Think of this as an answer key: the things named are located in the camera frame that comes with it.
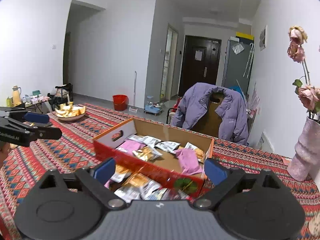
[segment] red bucket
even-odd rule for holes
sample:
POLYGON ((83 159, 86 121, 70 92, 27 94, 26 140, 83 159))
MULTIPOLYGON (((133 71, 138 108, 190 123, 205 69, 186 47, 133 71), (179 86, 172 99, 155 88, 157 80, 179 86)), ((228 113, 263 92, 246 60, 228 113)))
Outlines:
POLYGON ((114 95, 112 97, 116 111, 124 111, 128 108, 129 98, 126 95, 114 95))

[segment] human hand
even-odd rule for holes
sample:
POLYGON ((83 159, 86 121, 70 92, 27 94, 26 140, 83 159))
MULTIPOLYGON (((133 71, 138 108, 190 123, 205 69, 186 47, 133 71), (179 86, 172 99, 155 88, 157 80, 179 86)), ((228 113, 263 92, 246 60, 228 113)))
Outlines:
POLYGON ((3 166, 3 161, 8 157, 10 143, 1 144, 0 142, 0 168, 3 166))

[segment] gray gripper base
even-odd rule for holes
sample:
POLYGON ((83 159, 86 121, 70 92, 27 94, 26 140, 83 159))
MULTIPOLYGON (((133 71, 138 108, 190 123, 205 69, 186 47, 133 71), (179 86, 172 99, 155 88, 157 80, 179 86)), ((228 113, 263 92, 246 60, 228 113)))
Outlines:
POLYGON ((209 211, 187 201, 138 201, 109 212, 86 240, 235 240, 209 211))

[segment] vase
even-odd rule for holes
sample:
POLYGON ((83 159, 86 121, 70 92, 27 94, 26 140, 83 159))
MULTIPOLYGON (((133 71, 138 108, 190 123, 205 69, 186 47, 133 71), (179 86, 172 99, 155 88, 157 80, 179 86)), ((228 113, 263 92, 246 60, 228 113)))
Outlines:
POLYGON ((307 117, 288 165, 288 173, 297 181, 304 181, 310 169, 320 160, 320 124, 307 117))

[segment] gray floor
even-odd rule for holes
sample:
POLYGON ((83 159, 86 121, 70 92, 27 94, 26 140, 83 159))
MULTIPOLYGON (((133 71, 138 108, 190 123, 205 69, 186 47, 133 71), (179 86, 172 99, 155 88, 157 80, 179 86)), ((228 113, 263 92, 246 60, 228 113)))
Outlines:
MULTIPOLYGON (((94 97, 89 97, 89 96, 84 96, 84 95, 79 95, 79 94, 73 94, 73 102, 74 102, 74 104, 89 103, 89 104, 93 104, 96 106, 101 106, 104 108, 114 110, 113 102, 108 101, 108 100, 104 100, 104 99, 100 99, 100 98, 94 98, 94 97)), ((151 120, 154 120, 157 122, 166 123, 168 109, 173 107, 176 102, 177 102, 176 97, 174 97, 172 100, 165 102, 162 113, 158 114, 157 116, 155 116, 154 114, 144 113, 142 108, 139 108, 137 113, 129 112, 129 108, 125 111, 122 111, 122 112, 127 113, 127 114, 136 115, 136 116, 139 116, 142 118, 148 118, 148 119, 151 119, 151 120)))

